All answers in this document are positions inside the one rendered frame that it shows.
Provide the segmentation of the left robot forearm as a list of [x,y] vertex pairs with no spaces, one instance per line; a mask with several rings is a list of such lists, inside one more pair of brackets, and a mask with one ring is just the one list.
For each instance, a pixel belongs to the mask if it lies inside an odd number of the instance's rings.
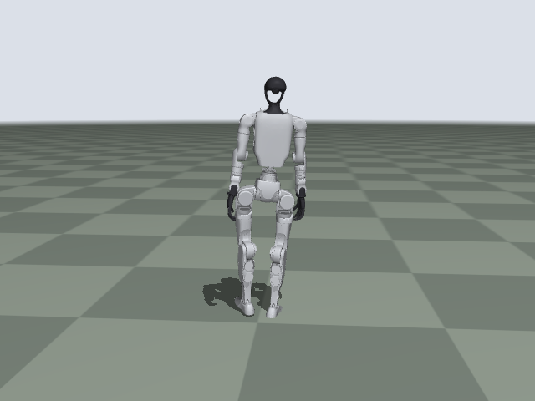
[[237,148],[235,148],[232,153],[232,172],[230,177],[231,184],[229,185],[229,190],[231,190],[232,185],[236,185],[237,192],[239,191],[239,184],[242,179],[242,168],[244,168],[244,164],[242,164],[242,162],[237,161]]

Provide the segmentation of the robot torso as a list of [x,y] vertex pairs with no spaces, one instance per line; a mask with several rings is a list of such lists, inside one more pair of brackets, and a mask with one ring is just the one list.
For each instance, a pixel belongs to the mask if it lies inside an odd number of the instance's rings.
[[[268,109],[268,108],[267,108]],[[264,113],[267,109],[256,112],[253,126],[253,152],[257,163],[262,168],[260,178],[256,178],[255,201],[278,202],[280,182],[273,167],[283,167],[289,156],[293,133],[293,116],[285,114]]]

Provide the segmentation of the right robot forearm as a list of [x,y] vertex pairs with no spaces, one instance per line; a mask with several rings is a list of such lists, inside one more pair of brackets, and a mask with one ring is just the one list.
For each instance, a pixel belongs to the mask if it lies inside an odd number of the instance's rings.
[[307,188],[305,186],[306,184],[306,154],[304,152],[304,163],[303,164],[297,164],[294,166],[295,169],[295,192],[299,194],[300,188],[305,188],[305,193],[307,191]]

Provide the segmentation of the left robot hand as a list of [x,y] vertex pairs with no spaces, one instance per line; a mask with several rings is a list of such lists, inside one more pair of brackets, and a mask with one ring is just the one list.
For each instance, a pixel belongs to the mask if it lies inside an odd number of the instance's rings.
[[235,221],[236,217],[232,216],[232,213],[234,212],[234,210],[232,209],[232,203],[233,203],[234,197],[237,196],[237,186],[232,185],[230,192],[227,192],[227,194],[229,195],[227,199],[228,216],[230,217],[232,221]]

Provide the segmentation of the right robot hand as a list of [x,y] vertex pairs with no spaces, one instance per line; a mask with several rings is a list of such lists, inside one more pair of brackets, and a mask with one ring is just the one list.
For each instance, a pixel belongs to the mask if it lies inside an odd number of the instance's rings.
[[[305,188],[300,188],[299,190],[299,194],[296,193],[296,196],[298,198],[297,200],[297,204],[296,206],[293,208],[293,210],[295,211],[297,208],[297,214],[295,216],[293,216],[293,220],[297,221],[297,220],[300,220],[303,218],[304,216],[304,208],[305,208],[305,199],[304,197],[306,196],[305,195]],[[296,218],[295,218],[296,217]]]

